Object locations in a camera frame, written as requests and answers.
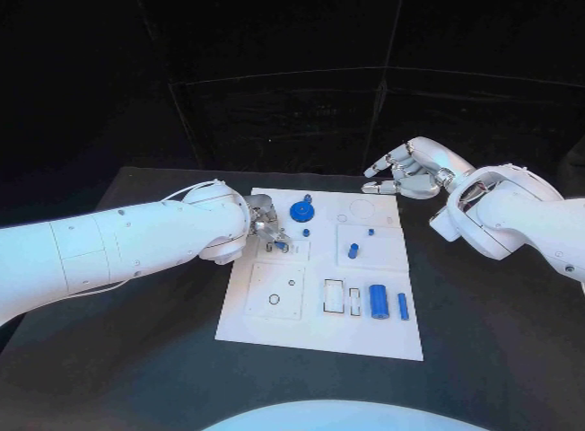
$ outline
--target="small blue piece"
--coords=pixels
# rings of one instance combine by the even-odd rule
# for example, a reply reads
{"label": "small blue piece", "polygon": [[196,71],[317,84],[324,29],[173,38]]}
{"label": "small blue piece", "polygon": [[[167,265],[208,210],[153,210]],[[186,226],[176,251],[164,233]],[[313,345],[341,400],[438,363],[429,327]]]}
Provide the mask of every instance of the small blue piece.
{"label": "small blue piece", "polygon": [[386,319],[389,317],[388,293],[383,285],[370,286],[370,312],[373,319]]}
{"label": "small blue piece", "polygon": [[354,259],[357,257],[357,251],[360,250],[360,246],[357,244],[350,245],[349,257]]}
{"label": "small blue piece", "polygon": [[406,296],[405,294],[399,294],[399,307],[400,307],[400,318],[408,321],[409,320],[409,310],[406,308]]}
{"label": "small blue piece", "polygon": [[314,217],[314,207],[311,206],[311,196],[305,195],[303,200],[292,204],[290,208],[290,218],[298,223],[305,223],[311,221]]}

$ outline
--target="black table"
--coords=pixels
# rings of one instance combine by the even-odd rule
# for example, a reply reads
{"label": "black table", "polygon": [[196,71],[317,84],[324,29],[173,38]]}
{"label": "black table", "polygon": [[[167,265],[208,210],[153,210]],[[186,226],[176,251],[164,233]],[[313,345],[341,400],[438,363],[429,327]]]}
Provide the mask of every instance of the black table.
{"label": "black table", "polygon": [[[213,178],[241,194],[359,192],[364,180],[124,168],[98,209]],[[0,356],[0,429],[197,429],[275,403],[340,399],[491,429],[585,430],[579,284],[527,247],[494,261],[445,242],[428,227],[442,200],[399,199],[425,362],[216,341],[232,265],[195,259],[28,313]]]}

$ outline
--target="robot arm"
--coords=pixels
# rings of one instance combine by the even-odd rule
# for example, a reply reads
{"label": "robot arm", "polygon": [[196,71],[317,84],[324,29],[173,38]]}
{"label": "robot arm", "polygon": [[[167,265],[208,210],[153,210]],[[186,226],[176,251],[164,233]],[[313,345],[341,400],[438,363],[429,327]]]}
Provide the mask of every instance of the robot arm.
{"label": "robot arm", "polygon": [[241,256],[249,234],[288,243],[268,196],[242,198],[222,181],[187,189],[182,201],[170,195],[160,202],[0,229],[0,326],[30,309],[197,255],[228,263]]}
{"label": "robot arm", "polygon": [[529,244],[555,270],[585,283],[585,198],[565,200],[537,175],[511,164],[475,169],[424,137],[388,153],[366,177],[389,166],[393,181],[364,184],[364,193],[432,198],[442,186],[448,202],[429,223],[448,241],[464,237],[494,259]]}

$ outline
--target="black tablecloth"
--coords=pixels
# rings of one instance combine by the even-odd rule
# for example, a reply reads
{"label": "black tablecloth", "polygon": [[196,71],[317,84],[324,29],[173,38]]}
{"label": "black tablecloth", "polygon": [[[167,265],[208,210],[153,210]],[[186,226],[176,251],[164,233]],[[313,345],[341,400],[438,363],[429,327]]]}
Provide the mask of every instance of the black tablecloth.
{"label": "black tablecloth", "polygon": [[[359,192],[364,178],[124,168],[100,209],[218,178]],[[197,429],[292,400],[366,400],[491,429],[585,430],[585,299],[524,247],[504,261],[399,198],[425,361],[215,340],[232,265],[195,259],[28,313],[0,356],[0,429]]]}

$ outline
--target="white board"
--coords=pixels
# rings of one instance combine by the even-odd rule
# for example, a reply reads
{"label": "white board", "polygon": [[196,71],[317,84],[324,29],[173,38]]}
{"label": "white board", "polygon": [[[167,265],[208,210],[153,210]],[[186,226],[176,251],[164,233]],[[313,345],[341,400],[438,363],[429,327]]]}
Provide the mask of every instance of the white board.
{"label": "white board", "polygon": [[[225,295],[215,338],[281,347],[308,348],[367,356],[424,360],[415,304],[409,281],[405,239],[393,196],[330,193],[307,190],[254,189],[274,200],[280,226],[292,239],[291,250],[265,250],[256,237],[248,238]],[[291,205],[311,195],[314,218],[297,223]],[[310,229],[310,237],[303,230]],[[360,246],[349,258],[350,244]],[[324,310],[324,281],[328,284]],[[385,285],[389,318],[370,313],[370,285]],[[398,294],[405,293],[409,320],[400,319]]]}

